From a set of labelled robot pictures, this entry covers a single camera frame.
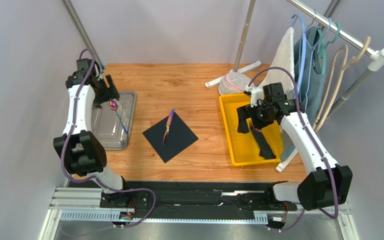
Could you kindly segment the iridescent spoon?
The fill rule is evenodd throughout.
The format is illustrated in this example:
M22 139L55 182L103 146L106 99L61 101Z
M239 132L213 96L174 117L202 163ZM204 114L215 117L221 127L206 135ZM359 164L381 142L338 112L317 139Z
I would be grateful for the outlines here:
M116 114L116 116L117 116L117 118L118 118L118 120L119 120L119 122L120 122L120 125L121 125L121 127L122 127L122 129L123 129L123 131L124 131L126 134L128 134L128 130L126 129L126 127L125 127L125 125L124 125L124 123L123 123L123 121L122 121L121 115L120 115L119 112L118 112L118 103L117 103L116 101L114 101L114 100L111 100L111 101L109 102L109 107L110 107L110 109L111 109L112 111L115 112L115 114Z

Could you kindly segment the black paper napkin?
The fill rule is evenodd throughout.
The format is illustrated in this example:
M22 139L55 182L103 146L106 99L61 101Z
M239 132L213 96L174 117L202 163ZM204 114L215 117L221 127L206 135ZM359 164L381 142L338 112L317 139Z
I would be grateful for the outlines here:
M167 144L163 146L167 119L168 116L142 133L164 163L170 161L199 139L174 111Z

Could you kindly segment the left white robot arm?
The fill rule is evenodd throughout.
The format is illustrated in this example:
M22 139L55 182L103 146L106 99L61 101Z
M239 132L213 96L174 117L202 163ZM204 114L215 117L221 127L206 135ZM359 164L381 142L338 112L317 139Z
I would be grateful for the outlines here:
M106 195L125 194L126 181L107 165L103 145L92 132L92 111L120 95L111 76L104 80L94 59L79 58L65 86L69 108L62 135L53 139L63 174L76 184L95 182Z

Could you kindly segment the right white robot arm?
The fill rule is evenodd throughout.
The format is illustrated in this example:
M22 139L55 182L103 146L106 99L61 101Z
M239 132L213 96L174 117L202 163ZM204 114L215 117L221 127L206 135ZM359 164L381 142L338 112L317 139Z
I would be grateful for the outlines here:
M328 153L311 127L297 98L288 99L281 83L263 88L246 86L250 104L237 108L239 133L263 129L277 122L303 160L306 178L302 182L280 182L270 189L279 202L300 204L305 210L338 207L346 202L353 173Z

